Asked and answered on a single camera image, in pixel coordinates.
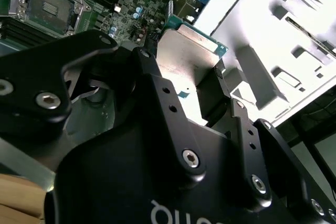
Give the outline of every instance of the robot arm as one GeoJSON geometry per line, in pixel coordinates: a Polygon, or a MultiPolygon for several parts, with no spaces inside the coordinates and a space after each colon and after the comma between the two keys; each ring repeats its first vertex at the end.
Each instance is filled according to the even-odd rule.
{"type": "Polygon", "coordinates": [[[46,223],[333,223],[332,203],[216,68],[189,121],[145,48],[88,31],[0,58],[1,162],[49,191],[46,223]],[[71,101],[115,92],[113,129],[72,146],[71,101]]]}

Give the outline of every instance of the black metal bracket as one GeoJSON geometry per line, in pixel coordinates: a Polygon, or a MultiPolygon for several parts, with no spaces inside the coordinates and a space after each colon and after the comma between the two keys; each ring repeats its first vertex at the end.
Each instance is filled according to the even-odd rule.
{"type": "Polygon", "coordinates": [[[0,133],[41,141],[57,137],[71,112],[69,90],[74,90],[85,64],[117,48],[109,36],[92,30],[1,57],[0,79],[12,91],[0,95],[0,133]],[[57,99],[56,108],[38,105],[38,96],[46,92],[53,97],[42,101],[45,107],[57,99]]]}
{"type": "Polygon", "coordinates": [[[333,223],[334,206],[278,131],[261,119],[254,126],[259,132],[271,187],[285,199],[292,215],[301,223],[333,223]]]}
{"type": "Polygon", "coordinates": [[[135,48],[130,62],[134,83],[123,89],[134,90],[132,96],[143,115],[144,139],[150,140],[149,156],[156,173],[165,184],[195,186],[204,178],[206,165],[173,83],[161,77],[155,56],[145,48],[135,48]]]}
{"type": "Polygon", "coordinates": [[[257,129],[250,123],[245,106],[232,99],[224,78],[216,68],[198,85],[197,94],[208,127],[226,134],[234,143],[240,160],[238,183],[244,198],[237,202],[258,212],[270,206],[271,189],[257,129]]]}

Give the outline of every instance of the cable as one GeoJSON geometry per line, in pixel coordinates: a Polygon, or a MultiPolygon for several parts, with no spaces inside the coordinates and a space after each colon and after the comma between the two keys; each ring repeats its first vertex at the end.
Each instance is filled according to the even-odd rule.
{"type": "Polygon", "coordinates": [[[334,103],[334,101],[336,101],[336,98],[334,100],[332,100],[327,106],[325,106],[324,108],[320,109],[320,110],[316,110],[314,112],[311,112],[311,113],[307,113],[307,114],[303,114],[303,115],[313,115],[313,114],[316,114],[322,110],[325,110],[327,107],[329,107],[331,104],[334,103]]]}

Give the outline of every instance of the metal plate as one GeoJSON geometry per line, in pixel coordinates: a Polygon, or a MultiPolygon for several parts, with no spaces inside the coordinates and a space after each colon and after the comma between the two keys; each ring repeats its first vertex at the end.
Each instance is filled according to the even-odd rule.
{"type": "Polygon", "coordinates": [[[276,68],[287,71],[298,79],[305,92],[301,92],[286,83],[275,80],[280,91],[289,101],[289,109],[274,115],[272,111],[259,111],[256,106],[246,103],[251,120],[264,118],[274,126],[278,126],[290,116],[312,102],[336,84],[334,73],[335,62],[322,66],[323,78],[319,79],[309,67],[302,67],[301,61],[292,54],[298,47],[303,47],[316,58],[322,56],[317,46],[302,32],[285,20],[279,20],[272,14],[275,7],[282,5],[290,11],[298,24],[322,41],[335,44],[335,9],[336,0],[323,0],[323,6],[316,11],[301,0],[239,0],[237,5],[224,19],[213,37],[227,45],[229,51],[224,59],[226,73],[240,68],[235,51],[243,46],[251,45],[258,57],[271,72],[276,68]]]}
{"type": "Polygon", "coordinates": [[[186,37],[172,29],[167,29],[159,41],[157,62],[160,71],[177,90],[195,91],[195,86],[219,61],[217,55],[196,41],[197,38],[186,37]]]}

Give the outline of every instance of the capacitor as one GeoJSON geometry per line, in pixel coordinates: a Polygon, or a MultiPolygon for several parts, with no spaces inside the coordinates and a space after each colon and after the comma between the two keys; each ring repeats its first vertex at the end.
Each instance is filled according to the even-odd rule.
{"type": "Polygon", "coordinates": [[[118,30],[118,28],[115,27],[115,26],[112,26],[111,29],[110,29],[110,31],[112,31],[112,32],[114,32],[114,33],[115,33],[117,30],[118,30]]]}
{"type": "Polygon", "coordinates": [[[114,38],[115,37],[115,35],[116,35],[116,31],[118,30],[118,28],[117,27],[115,27],[115,26],[112,26],[111,28],[110,28],[110,30],[109,30],[109,33],[108,33],[108,35],[111,37],[111,38],[114,38]]]}
{"type": "Polygon", "coordinates": [[[138,6],[138,7],[135,9],[135,11],[136,11],[137,13],[141,14],[141,13],[142,13],[142,7],[141,7],[141,6],[138,6]]]}

